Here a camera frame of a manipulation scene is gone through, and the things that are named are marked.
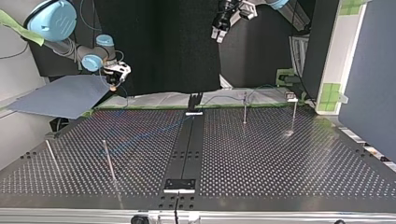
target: metal post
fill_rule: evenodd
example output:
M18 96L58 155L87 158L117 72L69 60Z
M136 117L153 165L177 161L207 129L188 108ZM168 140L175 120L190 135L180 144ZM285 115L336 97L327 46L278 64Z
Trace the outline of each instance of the metal post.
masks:
M297 103L298 103L298 101L296 101L296 102L294 103L293 121L294 121L294 120L295 120L295 118L296 118L296 112L297 112Z
M294 133L294 121L295 121L295 119L296 119L297 104L298 104L298 101L296 101L296 102L294 103L293 121L291 122L291 132L292 132L292 133Z
M53 154L52 147L50 146L50 141L46 140L47 148L49 149L50 156L53 160L56 160L55 155Z
M110 153L108 152L106 140L103 140L103 147L105 148L105 152L107 155L108 167L110 168L110 172L111 172L111 175L113 176L113 180L117 181L116 175L114 174L113 163L111 162L111 158L110 158Z
M244 98L244 124L247 123L247 114L248 114L248 106L247 106L247 99L248 98L248 94L245 92L245 98Z

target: black cable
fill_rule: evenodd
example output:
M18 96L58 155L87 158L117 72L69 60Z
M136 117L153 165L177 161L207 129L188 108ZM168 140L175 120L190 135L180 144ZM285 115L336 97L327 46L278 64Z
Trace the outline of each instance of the black cable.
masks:
M19 52L19 53L17 53L17 54L14 54L14 55L6 56L6 57L1 57L0 60L2 60L2 59L9 59L9 58L13 58L13 57L17 57L17 56L23 54L23 53L27 50L27 47L29 47L29 43L26 43L26 46L25 46L25 48L24 48L23 51L21 51L21 52Z
M298 6L298 0L296 0L296 4L294 5L294 10L293 10L293 16L291 18L291 37L294 37L294 18L296 15L296 10L297 10L297 6ZM306 86L303 82L303 78L300 75L300 72L298 71L297 68L297 61L296 61L296 55L294 52L294 46L293 46L293 41L291 39L291 54L292 54L292 58L294 60L294 64L296 66L296 73L297 73L297 77L300 79L301 85L304 88L304 91L306 92L306 95L308 96L308 98L312 101L312 103L314 104L315 107L317 107L317 103L314 101L314 98L312 98L312 96L309 94L308 90L306 89Z
M177 204L178 204L178 195L177 195L177 200L176 200L176 206L175 206L175 223L178 224L178 216L177 216Z
M218 11L218 14L227 13L227 12L229 12L229 11L233 11L233 10L239 8L240 5L241 5L240 3L237 3L237 4L235 4L235 6L230 7L230 8L228 8L228 9L224 10L224 11Z
M96 26L96 17L95 17L95 14L96 14L96 7L95 7L95 1L94 0L92 0L92 7L93 7L93 27L95 27ZM92 29L92 48L95 48L95 30L94 29Z

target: robotic arm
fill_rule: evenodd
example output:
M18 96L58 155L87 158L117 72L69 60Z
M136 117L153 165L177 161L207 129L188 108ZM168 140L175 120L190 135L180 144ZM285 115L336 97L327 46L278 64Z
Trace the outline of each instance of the robotic arm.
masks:
M76 28L77 12L66 0L9 0L0 1L2 8L25 29L42 35L44 44L61 56L72 59L91 72L104 71L111 91L125 81L131 67L117 61L114 41L110 35L96 37L93 49L79 45L69 38Z
M268 5L279 11L298 31L310 22L297 0L219 0L218 13L212 23L212 38L222 43L237 21L241 18L250 21L258 16L258 5Z

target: table surface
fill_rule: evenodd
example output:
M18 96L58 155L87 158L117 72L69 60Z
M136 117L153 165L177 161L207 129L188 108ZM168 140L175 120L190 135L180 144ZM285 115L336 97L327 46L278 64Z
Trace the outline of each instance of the table surface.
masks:
M102 110L0 171L0 207L396 213L396 173L299 107ZM117 181L113 181L103 140ZM164 194L167 179L193 194Z

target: black backdrop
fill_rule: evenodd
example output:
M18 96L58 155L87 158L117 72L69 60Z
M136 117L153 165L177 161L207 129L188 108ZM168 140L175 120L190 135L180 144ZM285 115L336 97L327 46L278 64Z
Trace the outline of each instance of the black backdrop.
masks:
M218 0L95 0L104 34L133 72L129 95L219 88L219 47L210 38Z

